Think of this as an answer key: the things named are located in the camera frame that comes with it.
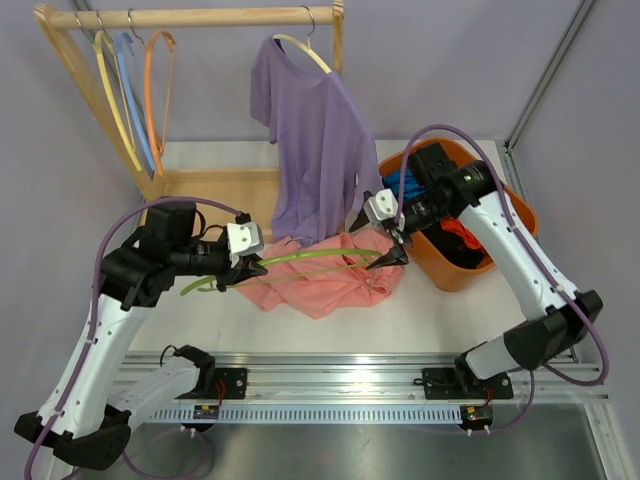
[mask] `wall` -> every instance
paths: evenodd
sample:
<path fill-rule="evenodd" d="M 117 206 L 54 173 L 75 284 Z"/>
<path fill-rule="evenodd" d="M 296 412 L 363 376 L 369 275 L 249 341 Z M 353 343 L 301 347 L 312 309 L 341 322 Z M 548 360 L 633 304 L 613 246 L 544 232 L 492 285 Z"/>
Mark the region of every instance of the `wall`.
<path fill-rule="evenodd" d="M 29 451 L 13 433 L 18 415 L 46 400 L 82 329 L 98 242 L 140 198 L 38 28 L 34 3 L 0 2 L 0 476 L 6 479 L 22 478 Z M 90 48 L 86 40 L 81 45 Z"/>
<path fill-rule="evenodd" d="M 103 10 L 300 3 L 92 0 L 95 8 Z M 345 84 L 377 138 L 407 138 L 430 123 L 450 123 L 480 138 L 505 138 L 579 3 L 345 0 Z M 289 33 L 304 39 L 308 31 L 306 26 L 174 29 L 177 71 L 171 137 L 266 138 L 264 127 L 248 114 L 249 76 L 258 46 L 269 34 Z M 140 33 L 146 39 L 151 34 Z M 154 65 L 158 80 L 154 105 L 163 112 L 168 54 L 160 43 Z M 331 63 L 331 27 L 317 28 L 313 46 Z M 142 55 L 139 43 L 137 47 Z"/>
<path fill-rule="evenodd" d="M 542 245 L 569 278 L 604 299 L 597 325 L 611 355 L 608 384 L 637 470 L 638 18 L 636 0 L 599 2 L 516 147 Z"/>

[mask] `hanging shirt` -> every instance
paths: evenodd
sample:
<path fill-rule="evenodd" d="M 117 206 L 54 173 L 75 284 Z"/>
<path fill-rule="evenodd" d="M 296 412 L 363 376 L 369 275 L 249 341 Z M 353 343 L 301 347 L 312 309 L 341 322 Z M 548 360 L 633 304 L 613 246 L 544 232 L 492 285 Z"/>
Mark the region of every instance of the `hanging shirt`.
<path fill-rule="evenodd" d="M 375 142 L 340 75 L 298 67 L 272 37 L 251 71 L 251 116 L 278 144 L 276 239 L 324 240 L 361 208 L 365 191 L 382 189 Z"/>

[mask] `red cloth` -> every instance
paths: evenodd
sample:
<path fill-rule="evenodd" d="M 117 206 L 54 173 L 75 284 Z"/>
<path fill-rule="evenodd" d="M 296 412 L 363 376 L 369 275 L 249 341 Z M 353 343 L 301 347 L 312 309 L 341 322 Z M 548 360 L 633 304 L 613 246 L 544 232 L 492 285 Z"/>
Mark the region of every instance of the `red cloth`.
<path fill-rule="evenodd" d="M 264 258 L 297 252 L 301 248 L 300 244 L 290 240 L 280 240 L 265 252 Z M 365 228 L 354 235 L 335 235 L 308 250 L 363 248 L 385 254 L 390 247 L 391 240 L 387 236 Z M 317 270 L 362 261 L 360 255 L 331 255 L 281 263 L 268 267 L 269 273 L 259 279 L 268 280 L 300 273 L 303 275 L 274 283 L 240 287 L 238 290 L 265 311 L 270 311 L 281 303 L 288 303 L 311 318 L 322 318 L 338 307 L 371 307 L 391 295 L 402 277 L 402 267 L 382 267 L 375 270 L 366 270 L 364 267 L 343 268 L 313 274 Z"/>
<path fill-rule="evenodd" d="M 459 237 L 462 237 L 464 244 L 471 250 L 480 250 L 482 248 L 482 244 L 478 239 L 473 235 L 473 233 L 464 228 L 462 222 L 457 218 L 445 218 L 444 220 L 440 220 L 440 226 L 445 232 L 455 233 Z"/>

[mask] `clothing rack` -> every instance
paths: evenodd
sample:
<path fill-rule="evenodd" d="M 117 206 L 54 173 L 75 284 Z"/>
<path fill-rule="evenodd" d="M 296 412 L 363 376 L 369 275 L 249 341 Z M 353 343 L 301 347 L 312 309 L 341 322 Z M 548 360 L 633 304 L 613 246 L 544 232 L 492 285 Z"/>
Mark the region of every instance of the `clothing rack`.
<path fill-rule="evenodd" d="M 221 201 L 234 208 L 249 212 L 263 227 L 265 241 L 273 240 L 271 216 L 278 195 L 277 168 L 239 169 L 167 169 L 164 175 L 150 176 L 138 171 L 131 163 L 124 142 L 118 133 L 100 81 L 84 58 L 70 30 L 97 30 L 100 28 L 181 28 L 265 25 L 333 26 L 333 70 L 342 73 L 343 61 L 343 0 L 333 0 L 331 6 L 269 7 L 269 8 L 217 8 L 179 10 L 132 10 L 59 12 L 53 5 L 39 4 L 35 17 L 45 35 L 69 71 L 71 78 L 84 96 L 116 151 L 133 176 L 147 200 L 167 195 L 193 195 Z M 213 208 L 203 207 L 208 224 L 232 221 L 231 216 Z"/>

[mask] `orange bin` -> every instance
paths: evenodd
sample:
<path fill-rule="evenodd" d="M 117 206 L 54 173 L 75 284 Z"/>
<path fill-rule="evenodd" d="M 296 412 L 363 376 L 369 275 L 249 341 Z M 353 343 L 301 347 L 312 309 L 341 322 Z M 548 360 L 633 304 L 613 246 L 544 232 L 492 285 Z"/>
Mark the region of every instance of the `orange bin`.
<path fill-rule="evenodd" d="M 464 167 L 476 160 L 464 147 L 447 138 L 430 138 L 417 142 L 414 144 L 411 152 L 413 153 L 419 148 L 436 142 L 442 145 L 448 157 L 456 162 L 459 167 Z M 403 152 L 396 153 L 379 165 L 378 168 L 383 177 L 396 170 L 400 170 L 402 154 Z M 506 185 L 505 189 L 511 197 L 513 207 L 520 216 L 522 223 L 525 224 L 532 235 L 536 235 L 538 233 L 538 219 L 535 212 Z M 447 292 L 459 292 L 463 290 L 480 275 L 488 272 L 495 266 L 491 257 L 487 256 L 480 262 L 476 269 L 460 268 L 449 262 L 422 232 L 414 233 L 411 235 L 411 239 L 413 240 L 413 247 L 407 246 L 407 251 L 411 258 L 420 265 L 420 268 L 429 275 L 438 288 Z"/>

